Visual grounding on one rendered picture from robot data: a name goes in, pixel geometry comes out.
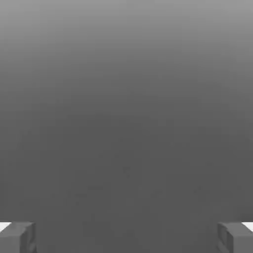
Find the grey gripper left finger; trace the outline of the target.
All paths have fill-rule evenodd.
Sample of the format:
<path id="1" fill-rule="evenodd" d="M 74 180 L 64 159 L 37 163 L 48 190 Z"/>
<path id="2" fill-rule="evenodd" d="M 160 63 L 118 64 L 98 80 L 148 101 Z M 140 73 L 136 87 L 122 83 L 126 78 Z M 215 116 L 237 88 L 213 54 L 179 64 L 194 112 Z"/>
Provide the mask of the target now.
<path id="1" fill-rule="evenodd" d="M 0 222 L 0 253 L 37 253 L 36 223 Z"/>

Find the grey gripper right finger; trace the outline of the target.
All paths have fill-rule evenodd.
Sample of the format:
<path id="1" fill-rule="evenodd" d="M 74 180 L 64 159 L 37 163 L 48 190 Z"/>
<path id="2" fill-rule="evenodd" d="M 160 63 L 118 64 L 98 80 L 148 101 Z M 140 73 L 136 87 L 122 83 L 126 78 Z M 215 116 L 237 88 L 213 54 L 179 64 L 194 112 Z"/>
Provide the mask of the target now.
<path id="1" fill-rule="evenodd" d="M 253 222 L 219 222 L 217 253 L 253 253 Z"/>

